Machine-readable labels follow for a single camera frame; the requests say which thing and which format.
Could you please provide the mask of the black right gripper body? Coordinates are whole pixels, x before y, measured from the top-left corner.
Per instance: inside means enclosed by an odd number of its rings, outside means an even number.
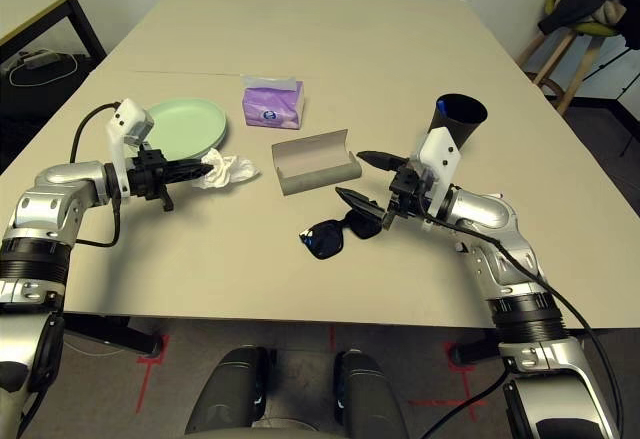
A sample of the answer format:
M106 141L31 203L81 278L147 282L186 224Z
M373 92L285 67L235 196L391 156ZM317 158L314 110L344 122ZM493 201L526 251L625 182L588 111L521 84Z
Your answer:
M383 228L389 229L396 217L425 219L424 182L408 160L391 160L389 170L395 173L390 185L391 198L383 218Z

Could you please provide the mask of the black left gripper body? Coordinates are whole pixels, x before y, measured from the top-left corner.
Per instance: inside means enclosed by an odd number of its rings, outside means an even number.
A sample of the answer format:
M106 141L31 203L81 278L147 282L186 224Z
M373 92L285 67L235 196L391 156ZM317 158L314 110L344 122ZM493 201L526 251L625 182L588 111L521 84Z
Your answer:
M127 171L130 195L148 201L160 199L164 211L173 211L174 203L164 177L167 163L160 149L140 148L132 158L132 168Z

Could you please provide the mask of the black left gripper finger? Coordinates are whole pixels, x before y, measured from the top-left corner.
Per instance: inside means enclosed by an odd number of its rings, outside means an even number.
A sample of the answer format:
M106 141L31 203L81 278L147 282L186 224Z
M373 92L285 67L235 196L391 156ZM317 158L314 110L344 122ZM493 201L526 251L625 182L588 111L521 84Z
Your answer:
M206 175L206 171L169 171L163 176L164 184L188 182Z
M167 161L164 166L165 174L206 174L212 170L210 164L199 159L180 159Z

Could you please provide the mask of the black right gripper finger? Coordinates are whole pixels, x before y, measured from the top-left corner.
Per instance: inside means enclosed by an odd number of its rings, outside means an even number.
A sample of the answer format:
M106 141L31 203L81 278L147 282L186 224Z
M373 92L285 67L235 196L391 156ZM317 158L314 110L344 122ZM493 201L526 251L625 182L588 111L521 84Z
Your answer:
M353 210L374 222L383 222L386 211L374 200L352 189L336 187L335 192Z
M383 171L397 171L408 162L407 158L381 151L360 151L356 157Z

